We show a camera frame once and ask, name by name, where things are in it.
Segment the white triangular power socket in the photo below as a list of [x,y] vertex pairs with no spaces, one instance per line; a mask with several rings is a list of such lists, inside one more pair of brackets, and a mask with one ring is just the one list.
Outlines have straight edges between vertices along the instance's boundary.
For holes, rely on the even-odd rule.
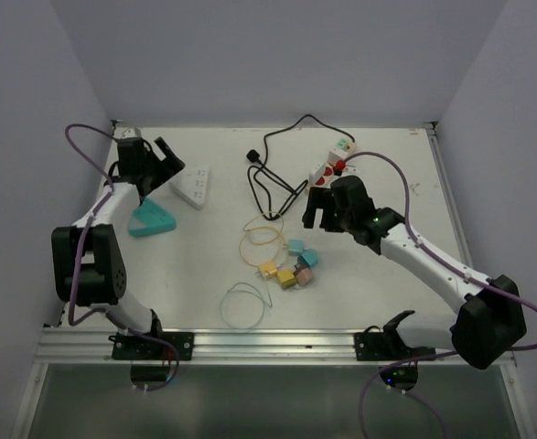
[[209,193],[209,179],[208,166],[186,166],[169,180],[169,186],[192,208],[203,210]]

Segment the pink charger plug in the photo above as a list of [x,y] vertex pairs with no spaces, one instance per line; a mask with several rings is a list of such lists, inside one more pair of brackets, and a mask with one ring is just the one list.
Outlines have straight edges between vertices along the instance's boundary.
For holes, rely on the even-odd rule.
[[306,287],[314,280],[314,275],[309,267],[300,267],[294,271],[296,284],[300,287]]

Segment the yellow charger plug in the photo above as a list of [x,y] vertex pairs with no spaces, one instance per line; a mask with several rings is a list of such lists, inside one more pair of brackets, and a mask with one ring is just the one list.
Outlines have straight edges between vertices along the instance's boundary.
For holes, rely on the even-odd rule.
[[295,274],[290,269],[283,269],[277,271],[275,278],[283,290],[286,290],[296,285]]
[[268,261],[261,263],[257,267],[258,276],[264,280],[270,280],[275,278],[278,273],[278,266],[274,261]]

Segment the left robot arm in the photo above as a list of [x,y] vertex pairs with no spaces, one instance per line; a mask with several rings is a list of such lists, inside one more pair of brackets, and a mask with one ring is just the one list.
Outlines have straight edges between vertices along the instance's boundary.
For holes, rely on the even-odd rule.
[[117,175],[106,177],[102,194],[81,219],[52,231],[55,285],[59,299],[69,306],[70,326],[102,314],[119,330],[135,334],[133,347],[142,357],[155,359],[163,353],[166,338],[155,311],[129,290],[118,240],[176,228],[176,219],[149,195],[185,164],[161,137],[153,142],[121,138],[116,143]]

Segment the beige power strip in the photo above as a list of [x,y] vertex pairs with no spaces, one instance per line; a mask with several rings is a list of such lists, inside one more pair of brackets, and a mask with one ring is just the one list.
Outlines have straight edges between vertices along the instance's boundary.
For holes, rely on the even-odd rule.
[[355,171],[353,166],[346,166],[345,160],[356,152],[354,140],[340,139],[336,146],[328,152],[327,160],[315,165],[309,172],[306,189],[312,187],[329,187],[338,177]]

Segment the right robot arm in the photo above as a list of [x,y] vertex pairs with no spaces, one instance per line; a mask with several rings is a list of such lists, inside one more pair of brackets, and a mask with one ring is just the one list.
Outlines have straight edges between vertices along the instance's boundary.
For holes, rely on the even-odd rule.
[[466,267],[407,226],[391,208],[378,208],[359,177],[341,177],[329,187],[309,190],[303,225],[346,232],[354,241],[397,263],[449,306],[449,315],[405,310],[382,328],[354,336],[359,360],[394,360],[453,350],[470,366],[486,369],[526,335],[518,286]]

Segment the white charger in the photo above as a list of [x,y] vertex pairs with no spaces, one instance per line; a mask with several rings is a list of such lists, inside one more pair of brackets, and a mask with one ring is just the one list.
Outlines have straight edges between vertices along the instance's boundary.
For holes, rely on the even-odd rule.
[[320,164],[314,166],[309,172],[309,183],[311,185],[316,184],[316,182],[325,174],[326,165]]
[[327,162],[333,166],[336,164],[338,160],[345,160],[347,157],[347,152],[339,149],[339,148],[333,148],[328,151],[328,159]]

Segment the teal triangular power socket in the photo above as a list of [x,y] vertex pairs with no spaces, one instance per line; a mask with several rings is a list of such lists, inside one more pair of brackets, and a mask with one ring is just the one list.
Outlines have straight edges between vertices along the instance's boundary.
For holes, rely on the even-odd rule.
[[150,198],[145,198],[135,208],[128,222],[128,233],[135,238],[143,238],[174,230],[177,221],[173,215]]

